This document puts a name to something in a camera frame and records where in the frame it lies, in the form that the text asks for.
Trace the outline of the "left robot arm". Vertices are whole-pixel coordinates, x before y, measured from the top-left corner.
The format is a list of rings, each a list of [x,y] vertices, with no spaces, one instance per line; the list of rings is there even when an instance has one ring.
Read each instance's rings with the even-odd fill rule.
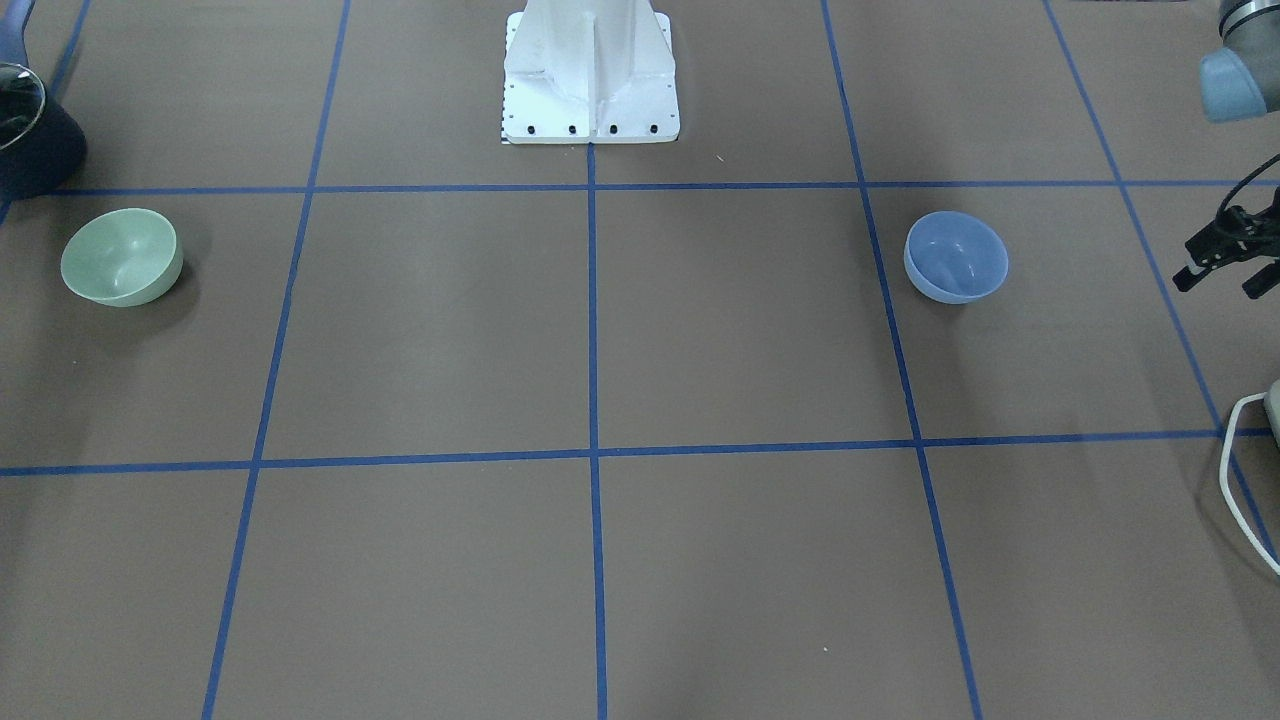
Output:
[[[1201,104],[1216,124],[1276,114],[1279,108],[1279,3],[1221,1],[1221,47],[1199,61]],[[1277,167],[1277,156],[1262,161],[1224,196],[1210,222],[1184,243],[1187,264],[1172,277],[1188,292],[1210,273],[1238,263],[1268,263],[1242,283],[1251,300],[1262,299],[1279,283],[1279,193],[1260,211],[1235,204],[1235,197],[1263,173]]]

